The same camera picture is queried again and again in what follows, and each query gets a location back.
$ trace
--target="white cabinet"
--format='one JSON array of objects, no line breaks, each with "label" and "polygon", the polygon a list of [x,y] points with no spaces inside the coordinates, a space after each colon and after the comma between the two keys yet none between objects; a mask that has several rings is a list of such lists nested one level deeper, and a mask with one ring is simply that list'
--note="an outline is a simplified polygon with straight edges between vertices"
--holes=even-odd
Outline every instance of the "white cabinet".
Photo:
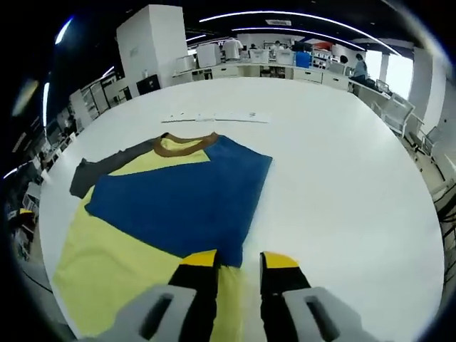
[{"label": "white cabinet", "polygon": [[238,77],[238,76],[242,76],[242,74],[239,70],[239,67],[237,67],[237,66],[212,68],[212,77],[213,78]]},{"label": "white cabinet", "polygon": [[336,89],[348,90],[348,78],[335,73],[323,73],[323,84]]},{"label": "white cabinet", "polygon": [[293,79],[294,80],[305,80],[311,81],[315,83],[321,83],[322,73],[319,71],[311,71],[305,69],[297,69],[295,68],[293,71]]}]

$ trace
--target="white table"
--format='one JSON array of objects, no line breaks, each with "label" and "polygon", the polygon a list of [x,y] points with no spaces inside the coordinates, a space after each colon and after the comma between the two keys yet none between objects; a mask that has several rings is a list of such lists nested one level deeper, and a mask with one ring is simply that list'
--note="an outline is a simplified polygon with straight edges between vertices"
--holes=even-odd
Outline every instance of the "white table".
[{"label": "white table", "polygon": [[[268,113],[270,123],[160,123],[181,112]],[[244,244],[245,341],[264,341],[259,253],[295,258],[312,286],[325,286],[382,340],[410,341],[440,302],[443,250],[431,196],[398,139],[353,94],[298,81],[225,78],[186,83],[115,107],[87,127],[41,190],[41,246],[52,279],[79,199],[68,189],[82,157],[96,161],[163,132],[216,131],[271,155]],[[59,306],[70,327],[58,289]]]}]

